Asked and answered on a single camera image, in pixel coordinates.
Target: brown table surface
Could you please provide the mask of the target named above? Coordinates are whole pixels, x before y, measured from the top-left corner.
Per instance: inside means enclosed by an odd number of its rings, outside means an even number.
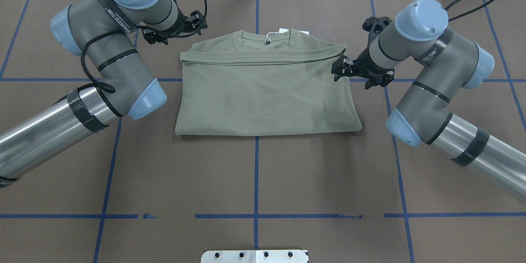
[[[78,57],[49,29],[77,1],[0,0],[0,132],[85,83]],[[193,43],[292,27],[346,43],[355,57],[367,42],[362,22],[394,19],[411,1],[208,0],[202,36],[169,46],[139,37],[168,102],[140,121],[124,117],[0,191],[0,262],[198,263],[204,250],[299,248],[313,263],[523,263],[526,205],[440,151],[393,141],[383,127],[421,68],[414,61],[398,66],[387,89],[365,91],[351,80],[360,132],[173,133],[179,53]],[[202,0],[178,2],[186,13],[203,9]],[[450,16],[481,3],[466,0]],[[450,109],[522,151],[524,7],[526,0],[497,0],[450,24],[496,62],[489,80],[461,90]]]

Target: olive green t-shirt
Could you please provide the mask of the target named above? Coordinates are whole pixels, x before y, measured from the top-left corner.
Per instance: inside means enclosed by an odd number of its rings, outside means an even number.
[[[176,134],[268,136],[361,130],[348,79],[331,66],[346,51],[294,29],[238,31],[181,53]]]

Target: cable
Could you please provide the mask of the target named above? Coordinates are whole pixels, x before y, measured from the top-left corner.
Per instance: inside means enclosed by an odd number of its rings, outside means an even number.
[[[453,7],[453,5],[459,3],[460,1],[462,1],[462,0],[455,0],[455,1],[453,1],[451,4],[449,4],[448,6],[446,6],[446,7],[444,8],[444,10],[447,11],[448,9],[450,9],[451,7]],[[449,21],[452,21],[452,20],[455,20],[455,19],[461,18],[461,17],[463,17],[463,16],[467,16],[468,14],[472,14],[473,12],[476,12],[477,10],[479,10],[479,9],[481,9],[481,8],[484,8],[484,7],[488,6],[488,5],[489,5],[490,3],[492,3],[493,1],[495,1],[495,0],[489,0],[489,1],[487,1],[486,3],[482,4],[481,6],[475,8],[475,9],[471,9],[469,12],[464,12],[463,14],[459,14],[458,16],[455,16],[454,18],[450,18]]]
[[[114,34],[117,34],[117,33],[121,33],[122,31],[121,30],[117,30],[117,31],[111,31],[111,32],[107,32],[107,33],[104,33],[102,35],[99,35],[95,38],[93,38],[92,40],[88,41],[85,45],[84,45],[84,48],[82,49],[82,53],[81,53],[81,66],[82,66],[82,70],[84,70],[84,74],[86,74],[86,76],[88,76],[88,78],[92,81],[94,87],[98,87],[100,88],[101,90],[105,91],[105,92],[109,92],[109,93],[114,93],[115,92],[115,87],[107,84],[107,83],[101,83],[99,81],[97,81],[97,79],[94,78],[94,76],[90,73],[90,71],[88,70],[88,67],[86,66],[86,53],[88,51],[88,47],[90,47],[91,44],[97,42],[98,40],[101,40],[107,36],[110,36],[110,35],[114,35]]]
[[[87,83],[87,84],[85,84],[85,85],[83,85],[83,86],[81,86],[81,87],[77,87],[77,91],[81,91],[81,90],[83,90],[83,89],[86,89],[86,88],[88,88],[88,87],[92,87],[92,86],[96,86],[96,85],[94,85],[93,83]],[[65,98],[67,98],[67,95],[63,96],[62,98],[60,98],[58,101],[54,102],[53,104],[55,105],[55,104],[57,104],[58,102],[64,100]]]
[[[138,29],[147,29],[147,30],[152,30],[156,33],[161,33],[164,37],[168,37],[168,38],[186,38],[186,37],[190,37],[190,36],[193,36],[195,35],[197,32],[199,32],[199,30],[201,29],[201,27],[203,26],[203,23],[205,22],[206,20],[206,16],[208,14],[208,2],[206,0],[203,0],[203,2],[205,3],[205,13],[203,14],[203,21],[201,23],[199,23],[199,26],[192,32],[192,33],[188,33],[186,35],[176,35],[176,34],[170,34],[170,33],[166,33],[166,32],[163,32],[161,30],[158,30],[158,29],[155,29],[155,28],[152,28],[152,27],[149,27],[147,25],[138,25],[137,28]]]

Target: white label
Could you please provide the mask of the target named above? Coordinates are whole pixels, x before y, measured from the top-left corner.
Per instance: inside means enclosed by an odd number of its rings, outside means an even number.
[[[279,29],[279,33],[280,33],[280,34],[281,34],[281,33],[288,32],[288,31],[289,31],[289,29],[283,29],[283,28],[280,28],[280,29]],[[300,32],[302,32],[302,33],[305,33],[305,34],[307,34],[307,35],[309,34],[309,31],[301,31],[301,30],[298,30],[298,31],[300,31]]]

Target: metal plate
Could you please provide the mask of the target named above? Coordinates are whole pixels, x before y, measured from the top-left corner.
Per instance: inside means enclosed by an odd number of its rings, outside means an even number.
[[[308,263],[306,250],[206,251],[201,263]]]

